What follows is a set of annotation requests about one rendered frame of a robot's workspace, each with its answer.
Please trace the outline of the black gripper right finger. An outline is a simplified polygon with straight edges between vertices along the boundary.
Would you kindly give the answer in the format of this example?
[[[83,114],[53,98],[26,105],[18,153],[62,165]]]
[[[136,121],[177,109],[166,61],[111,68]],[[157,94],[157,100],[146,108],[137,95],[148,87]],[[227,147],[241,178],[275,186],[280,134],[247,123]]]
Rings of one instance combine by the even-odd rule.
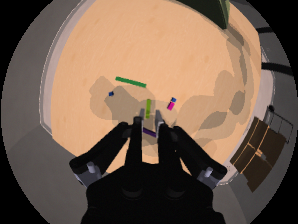
[[[189,186],[181,160],[194,178],[213,190],[227,174],[227,168],[212,159],[181,127],[170,128],[165,124],[160,110],[155,111],[154,124],[158,138],[158,163],[164,163],[166,193],[180,197]]]

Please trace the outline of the purple rod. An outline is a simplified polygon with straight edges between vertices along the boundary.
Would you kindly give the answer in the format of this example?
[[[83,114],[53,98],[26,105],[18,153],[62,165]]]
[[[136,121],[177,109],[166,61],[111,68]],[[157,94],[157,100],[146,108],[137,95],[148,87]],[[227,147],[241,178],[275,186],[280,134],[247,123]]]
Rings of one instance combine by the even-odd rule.
[[[153,137],[156,137],[155,132],[153,132],[153,131],[151,131],[149,129],[146,129],[144,127],[143,127],[143,132],[146,133],[146,134],[148,134],[148,135],[151,135]]]

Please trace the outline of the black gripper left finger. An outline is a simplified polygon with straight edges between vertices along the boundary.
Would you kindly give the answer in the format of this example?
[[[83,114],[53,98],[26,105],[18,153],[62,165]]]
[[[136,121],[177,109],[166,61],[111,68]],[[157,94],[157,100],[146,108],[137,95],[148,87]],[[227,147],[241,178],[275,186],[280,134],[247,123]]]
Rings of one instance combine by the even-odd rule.
[[[90,184],[102,178],[130,138],[121,176],[121,188],[128,197],[141,195],[143,190],[142,131],[144,111],[145,109],[141,108],[139,116],[133,117],[133,126],[128,125],[127,122],[120,122],[88,152],[69,162],[80,184],[88,188]]]

